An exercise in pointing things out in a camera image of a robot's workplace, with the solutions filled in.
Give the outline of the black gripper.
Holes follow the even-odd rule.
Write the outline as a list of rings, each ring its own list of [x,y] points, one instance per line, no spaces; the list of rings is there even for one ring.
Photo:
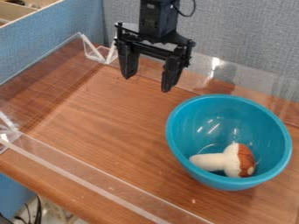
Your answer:
[[[139,31],[137,24],[117,22],[116,49],[123,77],[128,80],[137,71],[139,55],[165,60],[163,66],[161,91],[169,92],[177,84],[183,67],[189,65],[195,42],[171,31],[161,37],[148,36]]]

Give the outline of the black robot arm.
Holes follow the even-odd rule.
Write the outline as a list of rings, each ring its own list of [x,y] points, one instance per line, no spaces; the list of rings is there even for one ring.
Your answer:
[[[176,31],[180,0],[140,0],[139,24],[121,21],[116,27],[116,51],[123,77],[136,75],[139,57],[147,55],[164,61],[161,91],[177,84],[183,69],[189,66],[196,43]]]

